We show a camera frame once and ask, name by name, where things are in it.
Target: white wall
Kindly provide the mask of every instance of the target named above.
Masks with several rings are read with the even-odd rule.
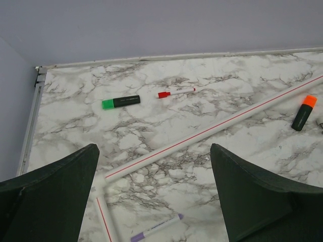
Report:
[[[3,0],[0,35],[34,65],[323,46],[322,0]]]
[[[0,182],[16,176],[36,76],[0,37]]]

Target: highlighter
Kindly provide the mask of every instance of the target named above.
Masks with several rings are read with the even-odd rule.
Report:
[[[296,117],[293,121],[292,128],[296,131],[301,131],[304,127],[310,113],[312,112],[315,103],[317,101],[316,97],[308,95],[304,101],[301,107],[299,108]]]
[[[116,107],[124,107],[132,104],[140,103],[139,95],[130,96],[130,97],[119,97],[109,100],[102,101],[102,108],[103,109],[111,109]]]

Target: white marble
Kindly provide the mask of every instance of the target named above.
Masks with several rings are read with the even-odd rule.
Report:
[[[209,126],[296,82],[323,73],[323,53],[217,57],[50,70],[28,171],[89,144],[108,171]],[[156,99],[156,93],[198,92]],[[101,101],[138,94],[141,104],[102,110]],[[306,94],[318,102],[301,132],[290,128]],[[284,101],[134,172],[106,189],[121,241],[176,213],[178,223],[145,241],[228,241],[209,158],[212,143],[284,177],[323,187],[323,85]],[[88,202],[79,242],[103,241]]]

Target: pvc pipe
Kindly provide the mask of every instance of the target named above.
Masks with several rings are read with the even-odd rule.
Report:
[[[104,195],[101,194],[93,199],[96,213],[99,217],[100,224],[104,233],[105,241],[107,242],[118,242],[117,232],[113,225],[112,218],[109,210],[107,209]]]
[[[189,145],[192,145],[196,142],[199,142],[219,131],[222,131],[242,120],[245,120],[248,117],[255,115],[269,107],[272,107],[275,104],[281,103],[283,100],[290,98],[296,94],[299,94],[309,88],[312,88],[323,82],[323,76],[318,76],[316,78],[311,78],[310,80],[301,82],[293,87],[290,87],[282,92],[277,93],[276,95],[266,98],[265,100],[258,102],[254,105],[251,105],[243,110],[230,115],[229,117],[199,130],[189,136],[186,136],[176,142],[173,142],[169,145],[166,145],[162,148],[156,149],[146,155],[143,155],[137,159],[134,159],[131,162],[123,164],[118,168],[112,169],[108,171],[104,177],[106,178],[106,182],[110,183],[119,178],[122,178],[125,175],[128,175],[140,168],[143,168],[149,164],[152,164],[155,161],[158,161],[161,158],[164,158],[175,151],[183,149]]]

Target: pen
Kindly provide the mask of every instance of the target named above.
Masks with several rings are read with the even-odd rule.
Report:
[[[166,228],[178,221],[181,221],[183,219],[183,217],[184,217],[183,214],[179,213],[175,217],[168,219],[164,222],[161,222],[161,223],[151,227],[150,229],[131,237],[131,242],[138,242],[144,238],[147,238],[148,236],[152,235],[153,233],[156,233],[157,231],[159,231],[163,228]]]

